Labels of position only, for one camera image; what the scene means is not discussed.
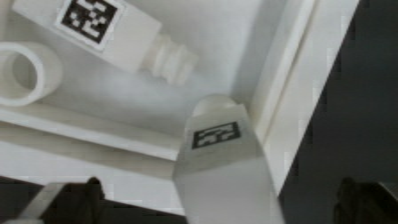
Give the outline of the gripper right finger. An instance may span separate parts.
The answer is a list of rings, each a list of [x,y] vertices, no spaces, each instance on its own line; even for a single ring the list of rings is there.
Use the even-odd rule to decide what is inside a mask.
[[[398,183],[341,180],[334,224],[398,224]]]

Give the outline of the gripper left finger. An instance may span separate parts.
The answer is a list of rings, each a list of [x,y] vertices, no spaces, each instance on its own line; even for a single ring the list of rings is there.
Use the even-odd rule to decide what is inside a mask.
[[[187,218],[107,199],[102,181],[54,182],[11,224],[189,224]]]

